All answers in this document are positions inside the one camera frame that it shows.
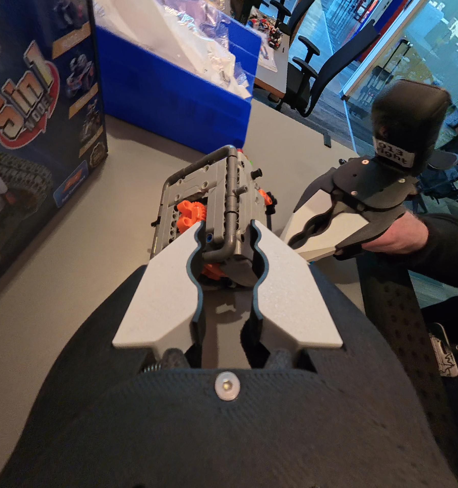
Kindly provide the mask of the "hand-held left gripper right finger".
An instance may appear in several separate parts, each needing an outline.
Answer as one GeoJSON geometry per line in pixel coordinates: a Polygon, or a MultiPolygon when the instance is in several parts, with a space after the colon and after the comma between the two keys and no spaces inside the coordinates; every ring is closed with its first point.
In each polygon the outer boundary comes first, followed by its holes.
{"type": "Polygon", "coordinates": [[[339,349],[344,342],[307,261],[260,221],[251,221],[253,271],[251,334],[269,352],[295,358],[308,348],[339,349]]]}

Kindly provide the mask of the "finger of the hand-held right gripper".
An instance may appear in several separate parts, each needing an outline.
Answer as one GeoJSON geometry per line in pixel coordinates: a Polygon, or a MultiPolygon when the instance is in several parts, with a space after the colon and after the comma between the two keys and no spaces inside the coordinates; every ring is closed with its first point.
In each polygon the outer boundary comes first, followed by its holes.
{"type": "Polygon", "coordinates": [[[298,210],[290,216],[286,226],[281,233],[281,240],[287,245],[305,238],[306,233],[316,221],[314,218],[324,216],[332,209],[330,194],[318,190],[298,210]]]}
{"type": "Polygon", "coordinates": [[[332,255],[338,244],[368,225],[360,214],[331,211],[294,213],[288,221],[288,246],[307,262],[332,255]]]}

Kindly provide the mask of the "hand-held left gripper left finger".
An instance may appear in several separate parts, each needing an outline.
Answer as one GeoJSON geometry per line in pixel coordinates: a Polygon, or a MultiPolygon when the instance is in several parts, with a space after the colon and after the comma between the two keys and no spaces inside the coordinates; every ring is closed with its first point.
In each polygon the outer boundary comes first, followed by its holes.
{"type": "Polygon", "coordinates": [[[112,340],[115,348],[186,353],[205,336],[203,269],[205,222],[200,221],[151,258],[112,340]]]}

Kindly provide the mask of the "grey building block model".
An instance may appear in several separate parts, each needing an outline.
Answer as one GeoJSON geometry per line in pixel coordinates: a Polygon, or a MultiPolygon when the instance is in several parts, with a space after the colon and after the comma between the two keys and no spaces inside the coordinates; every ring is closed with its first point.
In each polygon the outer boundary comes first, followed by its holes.
{"type": "Polygon", "coordinates": [[[252,270],[250,223],[271,229],[277,200],[265,192],[242,149],[226,145],[170,176],[162,189],[150,258],[188,230],[205,222],[202,283],[208,287],[251,288],[257,277],[252,270]]]}

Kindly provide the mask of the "person's right forearm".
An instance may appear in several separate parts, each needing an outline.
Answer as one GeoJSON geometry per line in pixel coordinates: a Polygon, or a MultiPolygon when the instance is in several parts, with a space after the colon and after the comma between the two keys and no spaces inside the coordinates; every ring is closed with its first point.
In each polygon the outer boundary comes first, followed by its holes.
{"type": "Polygon", "coordinates": [[[401,260],[407,269],[458,288],[458,217],[427,214],[420,217],[429,236],[425,246],[401,260]]]}

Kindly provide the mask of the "person's right hand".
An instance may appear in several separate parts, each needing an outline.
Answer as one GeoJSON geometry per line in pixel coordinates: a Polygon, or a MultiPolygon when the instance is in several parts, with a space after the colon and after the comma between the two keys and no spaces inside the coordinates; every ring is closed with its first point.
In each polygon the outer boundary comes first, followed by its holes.
{"type": "Polygon", "coordinates": [[[365,251],[391,255],[411,254],[423,249],[429,238],[425,223],[410,212],[405,212],[377,239],[363,243],[365,251]]]}

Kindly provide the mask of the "black office chair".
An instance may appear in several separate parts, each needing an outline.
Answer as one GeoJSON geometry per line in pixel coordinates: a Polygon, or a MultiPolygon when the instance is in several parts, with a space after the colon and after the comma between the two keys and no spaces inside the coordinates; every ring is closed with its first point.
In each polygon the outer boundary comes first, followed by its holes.
{"type": "Polygon", "coordinates": [[[313,111],[325,87],[356,58],[379,38],[380,32],[371,20],[357,32],[345,45],[336,51],[317,72],[309,64],[313,55],[320,55],[319,49],[306,37],[298,36],[298,40],[307,48],[305,59],[293,57],[293,64],[287,66],[287,88],[275,109],[281,111],[283,104],[288,104],[303,118],[313,111]]]}
{"type": "Polygon", "coordinates": [[[283,1],[270,1],[270,5],[273,5],[278,10],[275,28],[293,40],[303,18],[314,2],[298,1],[291,12],[285,7],[283,1]]]}

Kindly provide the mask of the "blue bin with plastic bags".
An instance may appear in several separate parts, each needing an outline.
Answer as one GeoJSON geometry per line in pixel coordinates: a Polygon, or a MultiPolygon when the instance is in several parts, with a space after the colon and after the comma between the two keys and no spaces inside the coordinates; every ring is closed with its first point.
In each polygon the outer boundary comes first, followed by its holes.
{"type": "Polygon", "coordinates": [[[210,1],[93,1],[104,108],[208,154],[243,148],[262,44],[210,1]]]}

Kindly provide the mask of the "toy kit cardboard box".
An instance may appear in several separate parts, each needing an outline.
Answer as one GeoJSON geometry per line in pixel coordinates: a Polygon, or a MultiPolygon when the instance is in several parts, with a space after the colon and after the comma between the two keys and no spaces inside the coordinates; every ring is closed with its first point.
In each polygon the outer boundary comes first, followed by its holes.
{"type": "Polygon", "coordinates": [[[0,1],[0,278],[108,154],[92,1],[0,1]]]}

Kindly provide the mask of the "grey metal bracket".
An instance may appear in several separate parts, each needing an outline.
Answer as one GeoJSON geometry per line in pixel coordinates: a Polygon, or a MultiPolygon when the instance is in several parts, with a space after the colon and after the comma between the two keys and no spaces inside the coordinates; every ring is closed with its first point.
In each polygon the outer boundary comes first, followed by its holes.
{"type": "Polygon", "coordinates": [[[427,325],[427,330],[440,376],[446,378],[458,377],[458,365],[444,327],[437,322],[433,322],[427,325]]]}

